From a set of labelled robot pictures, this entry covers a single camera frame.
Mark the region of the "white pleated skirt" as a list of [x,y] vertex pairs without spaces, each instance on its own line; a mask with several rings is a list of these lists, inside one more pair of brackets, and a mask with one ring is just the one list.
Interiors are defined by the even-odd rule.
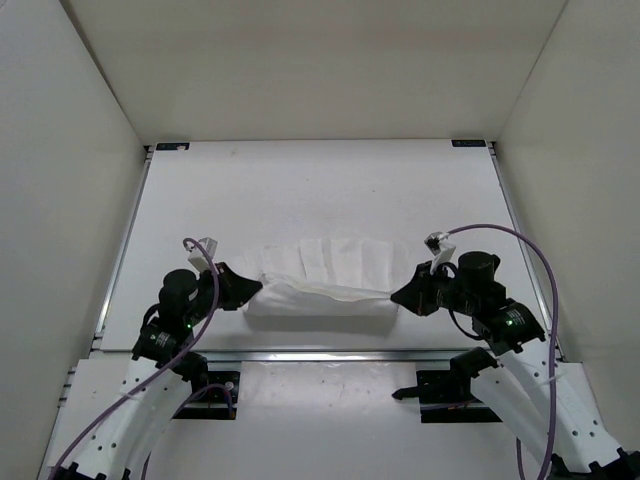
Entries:
[[249,301],[256,317],[375,318],[393,321],[391,294],[408,280],[406,248],[370,238],[302,239],[245,251],[229,261],[262,289]]

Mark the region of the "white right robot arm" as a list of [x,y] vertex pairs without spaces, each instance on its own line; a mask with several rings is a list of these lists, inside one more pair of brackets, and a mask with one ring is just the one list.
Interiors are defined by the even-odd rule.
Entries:
[[496,281],[498,256],[472,251],[456,264],[429,261],[392,294],[426,317],[440,309],[471,319],[476,347],[450,359],[437,383],[394,392],[396,400],[442,392],[486,405],[539,461],[546,479],[636,479],[639,454],[603,427],[567,380],[543,327]]

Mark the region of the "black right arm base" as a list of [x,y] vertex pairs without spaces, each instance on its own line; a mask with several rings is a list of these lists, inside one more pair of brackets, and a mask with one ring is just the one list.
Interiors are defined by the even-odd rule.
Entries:
[[471,393],[471,381],[498,367],[486,350],[476,347],[449,360],[449,369],[419,370],[417,384],[396,390],[396,401],[417,399],[422,424],[499,423],[499,417]]

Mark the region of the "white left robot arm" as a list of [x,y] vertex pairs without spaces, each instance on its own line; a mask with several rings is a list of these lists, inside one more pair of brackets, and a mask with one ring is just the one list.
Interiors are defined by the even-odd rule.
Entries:
[[223,262],[199,274],[169,272],[143,316],[116,399],[60,455],[50,478],[142,478],[161,432],[189,402],[216,389],[232,411],[231,393],[211,382],[206,358],[193,350],[194,328],[219,309],[240,309],[262,288]]

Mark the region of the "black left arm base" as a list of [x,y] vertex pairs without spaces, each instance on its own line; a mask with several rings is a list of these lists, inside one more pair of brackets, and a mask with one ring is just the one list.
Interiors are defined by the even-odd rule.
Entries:
[[192,394],[174,414],[177,420],[234,421],[241,385],[239,362],[209,362],[204,377],[192,385]]

